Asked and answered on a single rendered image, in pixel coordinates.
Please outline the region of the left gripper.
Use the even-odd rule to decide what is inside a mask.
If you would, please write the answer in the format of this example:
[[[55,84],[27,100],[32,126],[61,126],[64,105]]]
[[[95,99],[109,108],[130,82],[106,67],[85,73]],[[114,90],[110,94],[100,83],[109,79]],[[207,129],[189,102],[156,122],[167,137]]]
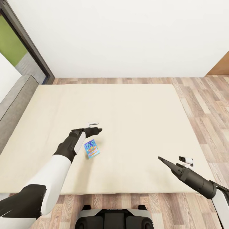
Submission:
[[[98,128],[98,127],[86,128],[86,129],[89,131],[89,137],[93,135],[98,135],[102,131],[102,128]]]

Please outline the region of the board game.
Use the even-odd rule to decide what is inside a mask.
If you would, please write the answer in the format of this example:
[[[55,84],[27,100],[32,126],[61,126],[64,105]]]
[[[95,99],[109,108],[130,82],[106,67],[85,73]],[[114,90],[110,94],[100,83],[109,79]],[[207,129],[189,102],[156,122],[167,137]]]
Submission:
[[[88,154],[89,159],[91,159],[92,157],[100,153],[94,139],[84,144],[84,147]]]

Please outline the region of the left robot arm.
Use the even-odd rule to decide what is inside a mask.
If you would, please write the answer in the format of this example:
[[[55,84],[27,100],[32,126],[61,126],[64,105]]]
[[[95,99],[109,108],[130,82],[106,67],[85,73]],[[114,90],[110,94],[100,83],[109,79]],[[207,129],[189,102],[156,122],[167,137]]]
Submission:
[[[98,120],[87,121],[85,128],[71,130],[48,162],[22,190],[0,201],[0,229],[29,229],[56,205],[67,173],[84,140],[98,135]]]

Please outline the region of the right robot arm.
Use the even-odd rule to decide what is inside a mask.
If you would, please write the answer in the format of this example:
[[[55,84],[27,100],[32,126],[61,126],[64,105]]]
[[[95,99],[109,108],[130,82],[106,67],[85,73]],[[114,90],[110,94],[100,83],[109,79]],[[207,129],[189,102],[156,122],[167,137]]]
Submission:
[[[199,192],[207,199],[211,199],[217,212],[222,229],[229,229],[229,189],[211,181],[206,180],[195,171],[195,159],[180,156],[179,160],[187,164],[176,165],[159,157],[158,159],[165,163],[171,172],[183,183]]]

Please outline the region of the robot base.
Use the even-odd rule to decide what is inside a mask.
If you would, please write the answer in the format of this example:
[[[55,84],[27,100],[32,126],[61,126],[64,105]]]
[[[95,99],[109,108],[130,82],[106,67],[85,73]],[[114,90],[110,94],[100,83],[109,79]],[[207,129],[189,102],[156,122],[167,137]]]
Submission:
[[[92,209],[84,205],[77,216],[75,229],[154,229],[152,216],[145,205],[139,209]]]

